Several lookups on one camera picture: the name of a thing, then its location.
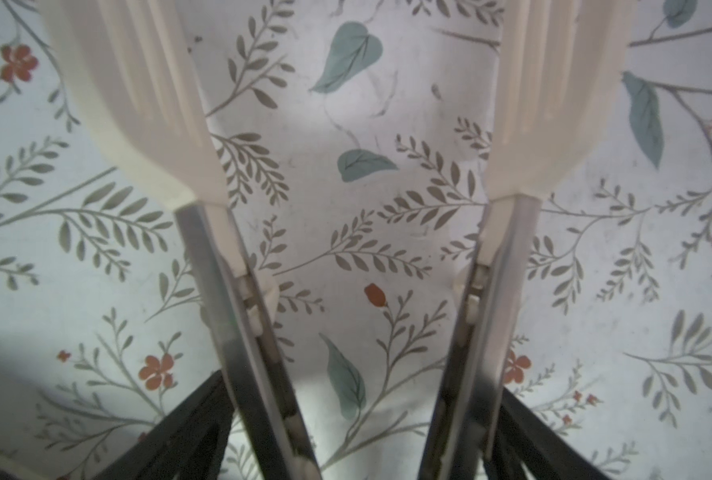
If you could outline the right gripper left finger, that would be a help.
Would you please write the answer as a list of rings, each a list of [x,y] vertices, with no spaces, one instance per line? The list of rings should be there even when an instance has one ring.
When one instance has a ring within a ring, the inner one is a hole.
[[[211,375],[145,439],[105,468],[98,479],[219,477],[235,408],[221,372]]]

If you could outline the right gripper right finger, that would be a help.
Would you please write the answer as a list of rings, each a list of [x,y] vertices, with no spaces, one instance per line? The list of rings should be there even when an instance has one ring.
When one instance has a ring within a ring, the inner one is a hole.
[[[484,459],[487,477],[499,480],[608,480],[545,425],[509,390],[502,394],[492,454]]]

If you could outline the white plastic steel tongs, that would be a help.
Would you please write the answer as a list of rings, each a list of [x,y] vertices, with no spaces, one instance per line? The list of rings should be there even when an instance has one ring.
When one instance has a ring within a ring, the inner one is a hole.
[[[321,475],[249,266],[170,1],[42,1],[39,13],[91,137],[173,211],[229,398],[263,473]],[[492,454],[507,352],[543,201],[597,142],[633,1],[513,1],[496,91],[488,205],[423,451],[422,479],[471,479]]]

